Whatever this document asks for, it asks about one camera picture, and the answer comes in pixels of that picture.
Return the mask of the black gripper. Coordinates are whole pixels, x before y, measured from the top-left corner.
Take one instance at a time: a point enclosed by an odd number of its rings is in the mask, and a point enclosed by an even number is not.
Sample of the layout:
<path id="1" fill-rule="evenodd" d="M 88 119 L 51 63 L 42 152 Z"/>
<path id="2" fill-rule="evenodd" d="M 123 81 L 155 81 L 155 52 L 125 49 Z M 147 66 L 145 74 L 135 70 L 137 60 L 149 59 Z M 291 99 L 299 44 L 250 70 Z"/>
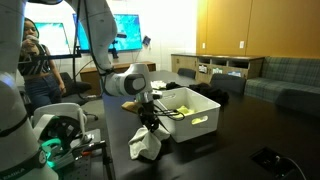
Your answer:
<path id="1" fill-rule="evenodd" d="M 138 108 L 138 116 L 141 123 L 150 131 L 155 132 L 159 128 L 159 119 L 154 113 L 154 103 L 142 103 Z"/>

